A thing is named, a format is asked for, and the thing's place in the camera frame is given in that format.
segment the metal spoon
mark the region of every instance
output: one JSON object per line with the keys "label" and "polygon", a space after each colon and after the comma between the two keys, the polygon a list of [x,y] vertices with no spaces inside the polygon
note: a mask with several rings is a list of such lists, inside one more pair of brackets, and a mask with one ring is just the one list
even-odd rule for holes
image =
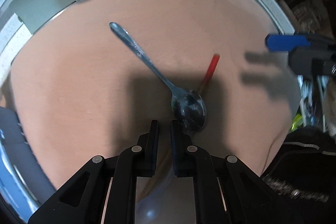
{"label": "metal spoon", "polygon": [[167,87],[169,87],[172,92],[171,108],[175,118],[180,122],[180,124],[188,132],[197,132],[202,130],[206,120],[206,109],[200,95],[193,90],[186,91],[173,85],[166,77],[163,76],[157,67],[155,67],[141,47],[118,23],[110,22],[110,28],[112,32],[114,32],[114,34],[119,37],[120,40],[167,85]]}

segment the cloth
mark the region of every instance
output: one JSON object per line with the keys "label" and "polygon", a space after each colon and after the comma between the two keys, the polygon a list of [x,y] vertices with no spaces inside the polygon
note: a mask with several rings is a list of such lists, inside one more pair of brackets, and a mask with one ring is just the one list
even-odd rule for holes
{"label": "cloth", "polygon": [[296,210],[305,224],[336,218],[336,146],[314,127],[290,133],[262,179]]}
{"label": "cloth", "polygon": [[220,54],[194,137],[212,155],[238,156],[258,175],[280,148],[299,101],[277,32],[254,0],[83,0],[39,30],[11,68],[26,138],[56,188],[95,155],[111,157],[161,126],[169,144],[171,93],[109,29],[123,26],[174,84],[196,89]]}

